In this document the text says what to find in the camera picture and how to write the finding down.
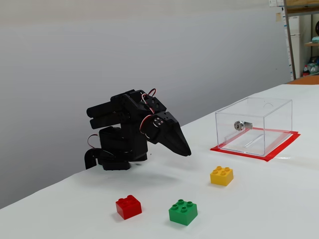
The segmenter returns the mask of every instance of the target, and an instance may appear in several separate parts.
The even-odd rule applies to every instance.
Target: lego brick
[[[233,170],[231,168],[216,167],[210,174],[210,182],[222,186],[227,186],[234,178]]]
[[[188,226],[197,216],[197,205],[179,199],[179,201],[169,209],[168,213],[169,219],[172,222]]]
[[[128,195],[127,198],[120,198],[116,202],[116,210],[124,220],[142,213],[141,203],[132,195]]]

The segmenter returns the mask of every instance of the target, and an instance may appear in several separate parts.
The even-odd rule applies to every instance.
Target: red wire
[[[148,103],[145,101],[144,97],[145,97],[146,95],[150,95],[150,93],[152,93],[153,91],[155,91],[155,92],[152,94],[152,97],[153,97],[153,96],[156,94],[156,91],[157,91],[155,88],[151,89],[151,91],[150,91],[148,94],[146,94],[146,93],[142,94],[142,100],[144,101],[144,103],[145,103],[146,105],[148,105]],[[150,110],[152,111],[153,114],[155,113],[155,111],[152,109],[152,107],[150,107]],[[152,116],[152,115],[148,115],[148,116],[146,116],[146,117],[142,120],[141,125],[140,125],[140,132],[141,132],[142,134],[145,134],[145,133],[142,132],[143,123],[144,123],[144,121],[145,121],[146,119],[148,119],[148,118],[151,117],[151,116]]]
[[[153,97],[156,94],[156,91],[157,91],[156,88],[151,89],[151,91],[148,93],[148,95],[150,95],[150,93],[152,93],[153,91],[155,91],[154,94],[152,94],[152,97]]]
[[[92,136],[98,136],[98,134],[97,133],[94,133],[94,134],[92,134],[92,135],[90,135],[89,137],[88,137],[88,140],[87,140],[87,142],[88,142],[88,145],[90,145],[90,143],[89,143],[89,139],[90,139],[90,137],[92,137]]]

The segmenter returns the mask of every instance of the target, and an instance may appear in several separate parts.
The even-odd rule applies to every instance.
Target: shelf
[[[287,7],[287,13],[289,16],[316,14],[319,13],[319,5]]]
[[[305,46],[319,46],[319,43],[308,42],[305,44]]]
[[[287,6],[302,6],[318,4],[318,0],[286,0]]]
[[[290,81],[289,85],[319,85],[319,76],[305,76],[298,78],[294,81]]]
[[[310,74],[309,76],[316,76],[316,75],[319,75],[319,72]]]

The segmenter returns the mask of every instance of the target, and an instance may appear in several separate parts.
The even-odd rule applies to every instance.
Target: yellow lego brick
[[[216,167],[210,174],[210,182],[222,186],[227,186],[233,180],[234,174],[231,168]]]

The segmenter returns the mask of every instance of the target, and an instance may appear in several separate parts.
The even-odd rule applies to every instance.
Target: red tape
[[[266,129],[266,130],[268,130],[268,131],[276,131],[276,132],[286,132],[286,133],[291,133],[292,135],[285,142],[280,144],[277,148],[275,148],[273,151],[271,151],[269,154],[267,154],[264,157],[260,157],[260,156],[256,156],[256,155],[250,155],[250,154],[246,154],[246,153],[239,153],[239,152],[224,150],[224,149],[218,148],[218,145],[213,147],[213,148],[211,148],[210,150],[216,151],[216,152],[240,155],[240,156],[245,156],[245,157],[250,157],[250,158],[258,158],[258,159],[262,159],[262,160],[265,160],[265,161],[268,162],[271,159],[273,159],[274,157],[276,157],[277,154],[279,154],[281,151],[283,151],[288,145],[290,145],[292,142],[294,142],[300,136],[300,134],[298,132],[296,132],[296,131],[284,131],[284,130],[276,130],[276,129],[273,129],[273,130]]]

